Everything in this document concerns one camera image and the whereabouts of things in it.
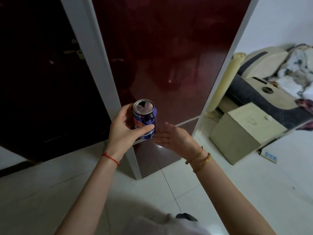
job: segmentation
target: can lid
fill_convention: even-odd
[[[147,115],[153,112],[154,103],[148,99],[141,99],[135,102],[133,109],[137,114]]]

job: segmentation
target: gold bangle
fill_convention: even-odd
[[[206,165],[206,163],[209,161],[210,158],[211,158],[211,154],[208,153],[208,156],[206,157],[204,162],[201,164],[201,166],[198,169],[194,170],[194,173],[200,171]]]
[[[188,165],[189,163],[191,163],[194,159],[196,159],[196,158],[198,158],[198,157],[201,157],[201,155],[202,155],[202,152],[203,152],[203,146],[201,146],[201,152],[200,153],[197,153],[197,155],[193,158],[193,159],[191,159],[191,160],[187,160],[186,162],[185,162],[185,164],[186,165]]]

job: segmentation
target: hand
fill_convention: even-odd
[[[200,145],[186,130],[167,122],[164,131],[158,131],[153,139],[157,145],[174,151],[186,160],[193,159],[197,153],[201,152]]]
[[[124,153],[133,145],[137,138],[154,128],[154,125],[151,124],[138,129],[131,129],[134,126],[133,105],[123,106],[110,127],[106,152],[117,161],[122,159]]]

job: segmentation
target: blue can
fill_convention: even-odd
[[[156,132],[156,114],[157,108],[154,103],[148,99],[141,99],[135,102],[133,107],[133,116],[135,122],[135,128],[140,128],[145,125],[154,124],[154,129],[148,133],[142,135],[141,139],[152,138]]]

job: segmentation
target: bracelet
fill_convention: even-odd
[[[117,164],[117,166],[119,166],[119,162],[116,161],[114,158],[111,158],[108,153],[104,153],[101,156],[107,157],[108,159],[111,159],[113,162],[115,162]]]
[[[205,158],[204,162],[201,164],[201,166],[198,169],[194,170],[194,173],[200,171],[205,166],[205,164],[209,161],[210,158],[211,158],[211,154],[208,153],[208,156]]]
[[[197,153],[197,155],[194,157],[194,159],[198,158],[198,157],[201,157],[201,154],[202,154],[202,151],[203,151],[203,146],[201,146],[201,152],[200,153]],[[191,159],[191,160],[187,160],[185,162],[186,165],[188,165],[189,163],[193,162],[194,159]]]

